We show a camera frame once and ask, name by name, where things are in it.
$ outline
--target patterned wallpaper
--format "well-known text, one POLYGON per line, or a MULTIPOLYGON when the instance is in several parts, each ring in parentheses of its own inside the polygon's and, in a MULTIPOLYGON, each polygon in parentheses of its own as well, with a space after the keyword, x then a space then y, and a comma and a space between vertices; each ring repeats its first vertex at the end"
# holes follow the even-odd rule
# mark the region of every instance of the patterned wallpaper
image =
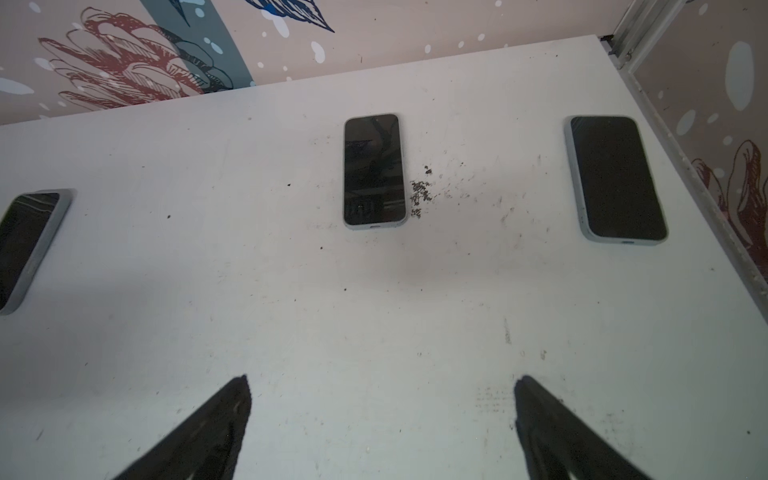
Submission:
POLYGON ((688 0, 635 76, 768 278, 766 25, 765 0, 688 0))
POLYGON ((631 0, 4 0, 0 124, 613 32, 631 0))

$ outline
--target black phone screen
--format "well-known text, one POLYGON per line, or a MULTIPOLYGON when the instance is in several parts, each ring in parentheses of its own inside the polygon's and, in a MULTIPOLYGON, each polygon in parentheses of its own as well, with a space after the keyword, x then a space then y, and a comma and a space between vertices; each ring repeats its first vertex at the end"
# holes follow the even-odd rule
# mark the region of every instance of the black phone screen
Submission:
POLYGON ((344 125, 344 221, 406 218, 400 125, 396 115, 352 118, 344 125))
POLYGON ((0 308, 11 296, 59 194, 26 194, 16 197, 0 223, 0 308))
POLYGON ((590 230, 661 241, 667 225, 637 124, 626 117, 574 117, 574 148, 590 230))

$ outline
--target white dot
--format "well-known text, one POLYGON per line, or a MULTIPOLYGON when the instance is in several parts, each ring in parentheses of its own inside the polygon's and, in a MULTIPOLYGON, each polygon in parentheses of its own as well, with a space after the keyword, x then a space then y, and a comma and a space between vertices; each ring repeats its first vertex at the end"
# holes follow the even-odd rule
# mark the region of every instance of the white dot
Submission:
POLYGON ((738 111, 743 111, 752 101, 755 91, 755 59, 752 47, 743 41, 737 41, 728 53, 725 66, 725 92, 730 103, 738 111))
POLYGON ((688 133, 691 127, 694 125, 694 120, 696 120, 696 111, 695 110, 689 110, 683 114, 682 117, 680 117, 680 121, 677 122, 677 128, 675 131, 678 135, 685 135, 688 133))
POLYGON ((51 65, 51 62, 48 60, 45 60, 44 58, 36 58, 35 63, 38 64, 38 67, 40 68, 53 71, 53 66, 51 65))
POLYGON ((312 51, 315 52, 315 61, 317 63, 323 63, 326 60, 326 51, 323 50, 323 46, 316 41, 310 43, 312 51))

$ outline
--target blue leaf illustration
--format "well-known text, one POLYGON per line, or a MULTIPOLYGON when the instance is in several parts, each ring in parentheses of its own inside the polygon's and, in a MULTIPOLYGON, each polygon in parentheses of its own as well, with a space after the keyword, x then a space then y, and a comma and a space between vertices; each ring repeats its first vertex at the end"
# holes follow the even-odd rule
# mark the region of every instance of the blue leaf illustration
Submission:
POLYGON ((179 15, 181 15, 181 17, 187 23, 187 27, 190 26, 190 22, 187 20, 187 16, 184 14, 184 9, 181 8, 181 1, 180 0, 168 0, 168 1, 176 9, 176 11, 179 12, 179 15))
POLYGON ((314 0, 246 0, 259 10, 266 10, 278 17, 288 17, 333 31, 323 18, 314 0))

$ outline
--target white surface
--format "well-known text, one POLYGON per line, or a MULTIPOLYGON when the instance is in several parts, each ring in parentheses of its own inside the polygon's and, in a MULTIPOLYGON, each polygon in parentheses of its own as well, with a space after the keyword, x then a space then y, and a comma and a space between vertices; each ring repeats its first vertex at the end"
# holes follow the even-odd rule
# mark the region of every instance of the white surface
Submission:
POLYGON ((9 125, 0 145, 0 203, 78 191, 0 319, 3 478, 110 478, 243 373, 237 478, 527 478, 525 373, 654 478, 768 468, 768 326, 596 38, 9 125), (343 123, 389 111, 435 200, 347 230, 343 123), (637 120, 665 243, 582 237, 573 114, 637 120))

